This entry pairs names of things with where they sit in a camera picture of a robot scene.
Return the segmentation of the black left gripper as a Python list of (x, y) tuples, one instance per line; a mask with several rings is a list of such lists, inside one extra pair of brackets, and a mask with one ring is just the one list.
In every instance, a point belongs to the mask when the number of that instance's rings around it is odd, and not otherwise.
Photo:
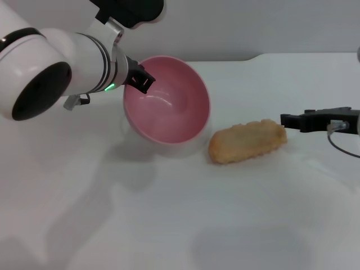
[(150, 75), (138, 61), (128, 56), (126, 56), (126, 59), (128, 71), (123, 85), (130, 84), (140, 92), (147, 93), (156, 79)]

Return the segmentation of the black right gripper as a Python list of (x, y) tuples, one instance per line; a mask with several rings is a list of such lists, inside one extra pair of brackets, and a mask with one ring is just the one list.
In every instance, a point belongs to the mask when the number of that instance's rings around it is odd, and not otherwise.
[(329, 124), (346, 123), (345, 129), (337, 129), (342, 133), (359, 133), (359, 110), (351, 107), (337, 107), (322, 110), (305, 110), (303, 114), (281, 114), (280, 122), (285, 128), (296, 129), (302, 133), (328, 131)]

